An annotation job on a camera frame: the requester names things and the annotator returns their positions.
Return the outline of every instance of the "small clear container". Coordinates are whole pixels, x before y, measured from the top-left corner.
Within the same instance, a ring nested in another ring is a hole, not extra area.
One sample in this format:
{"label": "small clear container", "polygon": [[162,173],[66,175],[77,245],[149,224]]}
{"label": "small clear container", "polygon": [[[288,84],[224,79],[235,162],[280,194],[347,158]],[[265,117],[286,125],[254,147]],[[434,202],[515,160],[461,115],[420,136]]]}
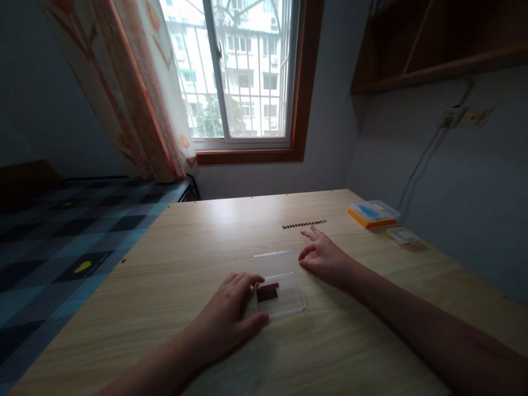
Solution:
{"label": "small clear container", "polygon": [[387,236],[398,245],[410,244],[420,239],[418,235],[412,231],[409,231],[405,227],[389,228],[387,230]]}
{"label": "small clear container", "polygon": [[365,228],[394,224],[400,212],[382,201],[352,202],[348,213]]}
{"label": "small clear container", "polygon": [[258,295],[260,287],[278,283],[275,288],[276,298],[260,302],[258,302],[258,298],[256,299],[258,312],[267,312],[269,317],[274,319],[302,312],[306,308],[303,293],[295,280],[294,271],[298,267],[297,259],[298,255],[295,250],[253,257],[255,273],[263,276],[266,280],[255,285],[256,294]]}

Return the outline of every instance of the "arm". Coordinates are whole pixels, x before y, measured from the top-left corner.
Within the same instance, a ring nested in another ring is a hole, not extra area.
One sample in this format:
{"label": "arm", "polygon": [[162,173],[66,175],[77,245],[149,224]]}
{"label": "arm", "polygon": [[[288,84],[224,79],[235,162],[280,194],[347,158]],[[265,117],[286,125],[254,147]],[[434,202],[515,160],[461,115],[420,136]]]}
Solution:
{"label": "arm", "polygon": [[233,273],[181,333],[121,374],[98,396],[169,395],[200,368],[227,355],[269,322],[265,312],[241,320],[260,275]]}
{"label": "arm", "polygon": [[390,323],[456,394],[528,394],[524,357],[358,263],[317,228],[301,234],[312,242],[300,265]]}

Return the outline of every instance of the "glass pane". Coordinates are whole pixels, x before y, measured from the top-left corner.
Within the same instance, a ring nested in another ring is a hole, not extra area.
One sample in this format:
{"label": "glass pane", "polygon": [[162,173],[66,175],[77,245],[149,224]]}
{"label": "glass pane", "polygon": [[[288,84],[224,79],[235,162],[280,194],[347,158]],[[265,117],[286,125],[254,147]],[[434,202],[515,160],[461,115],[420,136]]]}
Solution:
{"label": "glass pane", "polygon": [[204,5],[201,0],[177,0],[161,1],[161,7],[172,40],[192,136],[223,138]]}
{"label": "glass pane", "polygon": [[232,138],[285,136],[292,0],[211,0]]}

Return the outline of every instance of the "curtain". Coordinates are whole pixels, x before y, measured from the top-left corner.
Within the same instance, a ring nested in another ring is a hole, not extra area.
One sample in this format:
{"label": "curtain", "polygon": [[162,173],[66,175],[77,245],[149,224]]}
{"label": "curtain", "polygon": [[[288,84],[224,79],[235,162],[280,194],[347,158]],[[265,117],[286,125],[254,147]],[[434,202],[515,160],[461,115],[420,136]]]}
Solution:
{"label": "curtain", "polygon": [[126,174],[170,183],[196,173],[159,0],[41,0],[41,5]]}

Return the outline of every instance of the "wall outlet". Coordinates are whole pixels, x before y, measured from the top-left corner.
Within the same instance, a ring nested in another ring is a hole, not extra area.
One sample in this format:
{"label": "wall outlet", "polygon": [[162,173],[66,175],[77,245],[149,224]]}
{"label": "wall outlet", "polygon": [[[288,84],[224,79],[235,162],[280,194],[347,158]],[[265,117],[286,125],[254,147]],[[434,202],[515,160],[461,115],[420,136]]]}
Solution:
{"label": "wall outlet", "polygon": [[440,125],[443,128],[455,128],[463,117],[466,109],[463,107],[452,107],[444,110]]}
{"label": "wall outlet", "polygon": [[482,125],[492,112],[493,108],[468,109],[460,119],[458,126],[476,127],[478,125]]}

